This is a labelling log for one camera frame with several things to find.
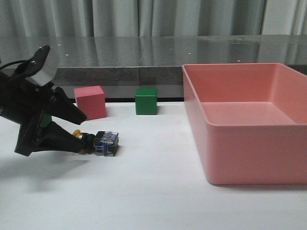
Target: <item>white table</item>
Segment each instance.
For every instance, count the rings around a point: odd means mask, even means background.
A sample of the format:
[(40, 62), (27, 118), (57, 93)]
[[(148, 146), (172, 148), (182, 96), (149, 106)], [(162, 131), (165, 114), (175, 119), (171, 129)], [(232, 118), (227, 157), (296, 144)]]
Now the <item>white table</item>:
[[(119, 132), (115, 157), (14, 153), (19, 126), (0, 119), (0, 229), (307, 229), (307, 186), (213, 186), (183, 103), (136, 115), (108, 103), (82, 132)], [(79, 126), (54, 119), (69, 132)]]

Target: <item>plastic bin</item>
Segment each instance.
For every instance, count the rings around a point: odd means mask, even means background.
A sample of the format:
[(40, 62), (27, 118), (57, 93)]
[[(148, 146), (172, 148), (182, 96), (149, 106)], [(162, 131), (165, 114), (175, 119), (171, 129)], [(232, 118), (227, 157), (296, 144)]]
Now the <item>plastic bin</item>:
[(307, 76), (278, 63), (184, 65), (189, 122), (212, 184), (307, 184)]

